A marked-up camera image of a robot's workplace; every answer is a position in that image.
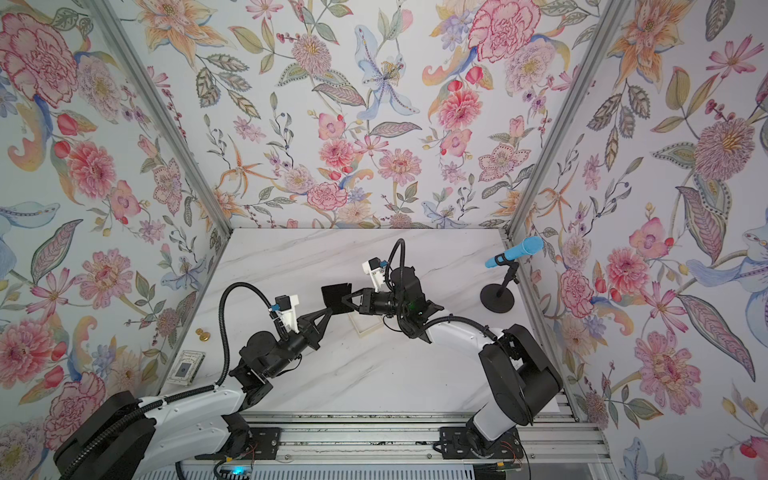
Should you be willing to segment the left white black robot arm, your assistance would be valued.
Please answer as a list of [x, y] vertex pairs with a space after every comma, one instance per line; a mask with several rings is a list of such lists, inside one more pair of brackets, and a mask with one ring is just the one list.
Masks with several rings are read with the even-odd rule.
[[236, 457], [257, 446], [243, 411], [273, 389], [306, 348], [318, 349], [332, 311], [298, 319], [298, 331], [283, 340], [251, 336], [238, 365], [222, 384], [165, 397], [111, 396], [55, 452], [64, 479], [132, 479], [199, 455]]

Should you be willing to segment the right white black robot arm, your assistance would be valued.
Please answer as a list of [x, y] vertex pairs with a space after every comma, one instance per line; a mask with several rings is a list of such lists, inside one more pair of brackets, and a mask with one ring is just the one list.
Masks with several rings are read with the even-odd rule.
[[424, 294], [412, 267], [370, 274], [372, 287], [341, 285], [347, 311], [393, 318], [410, 339], [449, 347], [479, 362], [491, 399], [463, 427], [444, 427], [434, 445], [445, 459], [521, 455], [517, 428], [531, 426], [563, 388], [563, 380], [532, 333], [520, 324], [493, 329], [473, 319], [443, 313]]

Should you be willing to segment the cream jewelry box base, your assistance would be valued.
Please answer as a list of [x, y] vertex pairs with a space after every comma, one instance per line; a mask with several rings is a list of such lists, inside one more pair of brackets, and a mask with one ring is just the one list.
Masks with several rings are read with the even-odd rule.
[[381, 316], [361, 315], [358, 312], [350, 312], [348, 317], [355, 332], [360, 338], [372, 334], [383, 327], [383, 319]]

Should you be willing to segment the black foam necklace insert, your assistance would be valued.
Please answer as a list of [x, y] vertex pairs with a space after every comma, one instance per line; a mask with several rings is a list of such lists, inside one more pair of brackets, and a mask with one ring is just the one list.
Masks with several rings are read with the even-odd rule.
[[353, 311], [345, 298], [352, 293], [351, 283], [338, 283], [326, 285], [321, 288], [321, 293], [326, 308], [330, 309], [333, 315], [346, 314]]

